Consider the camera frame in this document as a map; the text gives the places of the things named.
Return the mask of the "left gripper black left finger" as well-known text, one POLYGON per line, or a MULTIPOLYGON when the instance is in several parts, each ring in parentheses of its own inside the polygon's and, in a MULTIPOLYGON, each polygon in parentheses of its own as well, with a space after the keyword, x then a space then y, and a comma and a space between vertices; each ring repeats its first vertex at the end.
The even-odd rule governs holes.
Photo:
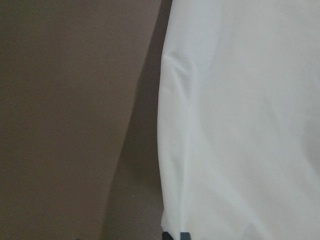
POLYGON ((162 240, 173 240, 172 236, 167 231, 164 231, 161 237, 162 237, 162 240))

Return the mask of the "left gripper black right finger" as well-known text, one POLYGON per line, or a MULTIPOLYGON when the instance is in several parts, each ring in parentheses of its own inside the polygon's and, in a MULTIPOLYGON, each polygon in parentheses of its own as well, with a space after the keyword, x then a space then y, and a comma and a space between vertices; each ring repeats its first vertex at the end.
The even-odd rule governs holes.
POLYGON ((181 232, 180 240, 191 240, 191 235, 189 232, 181 232))

